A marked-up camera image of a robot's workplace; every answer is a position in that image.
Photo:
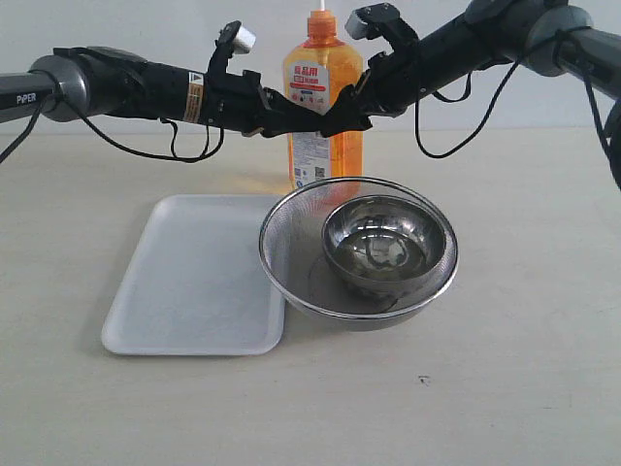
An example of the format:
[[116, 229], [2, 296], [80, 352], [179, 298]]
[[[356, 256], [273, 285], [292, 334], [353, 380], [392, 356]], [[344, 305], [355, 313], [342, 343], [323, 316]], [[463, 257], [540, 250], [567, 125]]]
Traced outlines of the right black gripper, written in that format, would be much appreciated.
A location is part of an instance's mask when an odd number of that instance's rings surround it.
[[432, 70], [437, 55], [435, 40], [392, 41], [390, 46], [390, 53], [378, 53], [369, 60], [356, 91], [353, 84], [340, 91], [322, 118], [322, 137], [366, 131], [373, 127], [368, 117], [399, 116], [437, 90]]

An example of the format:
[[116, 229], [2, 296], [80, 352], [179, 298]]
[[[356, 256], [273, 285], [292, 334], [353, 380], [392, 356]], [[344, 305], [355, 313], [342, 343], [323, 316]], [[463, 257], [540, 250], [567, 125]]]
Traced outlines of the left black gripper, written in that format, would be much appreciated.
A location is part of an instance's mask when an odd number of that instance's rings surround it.
[[247, 137], [261, 133], [264, 138], [321, 129], [321, 114], [291, 102], [274, 89], [262, 87], [260, 73], [206, 73], [204, 78], [198, 119], [202, 124]]

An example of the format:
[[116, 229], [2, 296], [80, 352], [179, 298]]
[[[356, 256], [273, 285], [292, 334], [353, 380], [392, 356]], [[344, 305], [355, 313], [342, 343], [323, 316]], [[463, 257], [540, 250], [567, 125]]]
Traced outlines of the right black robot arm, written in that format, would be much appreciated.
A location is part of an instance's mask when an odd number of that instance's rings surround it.
[[523, 66], [548, 78], [571, 74], [583, 82], [611, 175], [620, 179], [620, 107], [607, 118], [595, 93], [620, 100], [620, 38], [594, 28], [590, 15], [566, 1], [472, 1], [464, 13], [424, 38], [391, 4], [353, 11], [345, 30], [354, 40], [381, 37], [378, 53], [356, 84], [342, 89], [320, 132], [334, 136], [370, 128], [370, 118], [398, 117], [427, 96], [449, 103], [441, 88], [476, 71]]

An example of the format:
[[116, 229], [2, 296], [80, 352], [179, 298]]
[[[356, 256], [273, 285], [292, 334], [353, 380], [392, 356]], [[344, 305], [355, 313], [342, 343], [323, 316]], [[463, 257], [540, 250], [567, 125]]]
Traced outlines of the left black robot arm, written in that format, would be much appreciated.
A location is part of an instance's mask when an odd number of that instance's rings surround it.
[[219, 46], [206, 72], [148, 61], [105, 47], [56, 48], [25, 73], [1, 77], [1, 119], [67, 122], [80, 115], [170, 119], [266, 138], [312, 132], [320, 114], [262, 86], [260, 74], [227, 72], [233, 52]]

